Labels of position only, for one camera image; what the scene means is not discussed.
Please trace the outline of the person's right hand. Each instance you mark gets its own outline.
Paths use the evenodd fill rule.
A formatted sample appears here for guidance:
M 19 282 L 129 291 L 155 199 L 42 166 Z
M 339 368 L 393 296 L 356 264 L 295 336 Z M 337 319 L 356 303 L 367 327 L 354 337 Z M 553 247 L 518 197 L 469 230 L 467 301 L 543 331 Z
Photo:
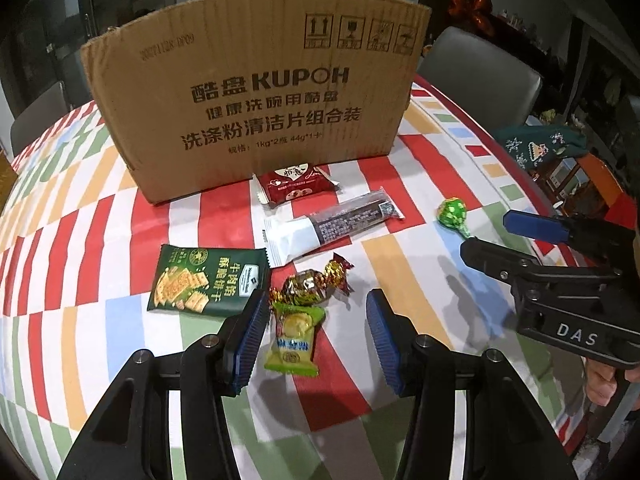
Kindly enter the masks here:
M 616 369 L 608 364 L 586 359 L 586 395 L 599 406 L 607 406 L 613 399 L 618 386 Z

